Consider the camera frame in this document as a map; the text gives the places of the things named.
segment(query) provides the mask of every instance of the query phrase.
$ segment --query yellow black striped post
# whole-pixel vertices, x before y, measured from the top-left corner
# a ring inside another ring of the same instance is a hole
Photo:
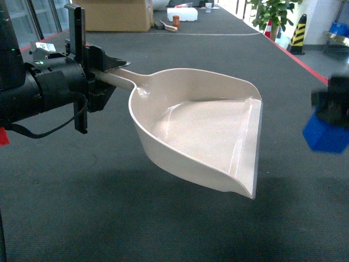
[[[288,52],[293,55],[304,55],[302,51],[304,34],[305,34],[306,14],[303,14],[299,19],[296,30],[294,31],[293,37],[290,44],[288,45]]]

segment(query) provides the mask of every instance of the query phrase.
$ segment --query red floor stripe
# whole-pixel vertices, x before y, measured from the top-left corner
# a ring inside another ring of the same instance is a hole
[[[283,49],[280,45],[278,45],[276,42],[272,41],[271,39],[269,39],[271,42],[274,43],[274,45],[276,45],[280,50],[282,50],[285,54],[287,54],[290,58],[292,58],[293,60],[295,60],[298,64],[300,64],[302,67],[304,67],[304,69],[306,69],[307,71],[309,71],[313,76],[315,76],[316,78],[318,78],[321,82],[323,82],[325,85],[328,85],[328,79],[325,78],[324,76],[320,75],[317,71],[315,71],[314,69],[312,69],[310,66],[308,66],[307,64],[305,64],[303,61],[299,60],[296,56],[294,56],[293,54],[291,54],[290,52],[288,52],[286,49]]]
[[[44,41],[50,40],[50,39],[52,39],[52,38],[54,38],[54,37],[56,37],[56,36],[58,36],[58,35],[60,35],[60,34],[62,34],[62,33],[64,33],[64,32],[66,32],[66,31],[68,31],[68,29],[67,29],[67,30],[64,30],[64,31],[61,31],[61,32],[59,32],[59,33],[57,33],[57,34],[51,35],[51,36],[49,36],[49,37],[46,37],[46,38],[44,38],[44,39],[42,39],[42,40],[40,40],[40,41],[37,41],[37,42],[42,43],[42,42],[44,42]],[[23,51],[28,50],[28,49],[31,48],[31,47],[32,47],[31,45],[27,45],[27,46],[21,48],[20,50],[21,50],[21,52],[23,52]]]

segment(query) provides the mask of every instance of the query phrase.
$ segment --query traffic cone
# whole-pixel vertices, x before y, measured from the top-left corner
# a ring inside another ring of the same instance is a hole
[[[272,25],[273,25],[273,22],[269,20],[268,25],[266,27],[266,31],[264,32],[264,35],[268,38],[270,38],[272,34]]]
[[[304,34],[305,34],[305,24],[306,24],[306,14],[303,14],[302,17],[299,19],[296,30],[294,31],[291,42],[287,48],[288,52],[290,52],[293,55],[304,55],[305,54],[302,51],[303,42],[304,42]]]

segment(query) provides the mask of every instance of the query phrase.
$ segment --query orange traffic cone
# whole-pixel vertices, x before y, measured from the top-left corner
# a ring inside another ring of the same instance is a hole
[[[273,22],[269,20],[266,31],[264,32],[264,35],[268,38],[270,38],[270,35],[272,34],[272,25],[273,25]]]

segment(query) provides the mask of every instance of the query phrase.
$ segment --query green leaves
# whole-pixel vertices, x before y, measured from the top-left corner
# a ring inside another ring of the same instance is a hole
[[[264,30],[268,21],[272,20],[273,25],[281,26],[282,30],[286,30],[286,24],[293,26],[293,22],[287,18],[287,11],[293,12],[295,4],[301,3],[303,0],[250,0],[247,4],[252,4],[252,9],[257,10],[256,19],[253,25],[259,26],[260,30]]]

